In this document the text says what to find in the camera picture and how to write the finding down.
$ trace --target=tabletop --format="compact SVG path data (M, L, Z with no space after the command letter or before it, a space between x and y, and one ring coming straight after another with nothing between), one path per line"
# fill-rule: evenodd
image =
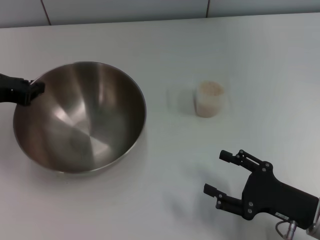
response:
M241 198L240 149L320 196L320 13L0 29L0 73L36 79L57 66L115 66L140 86L144 132L128 156L88 176L33 163L0 104L0 236L8 240L275 240L279 219L215 208L204 184ZM218 115L195 115L201 81L225 88ZM312 239L298 229L296 239Z

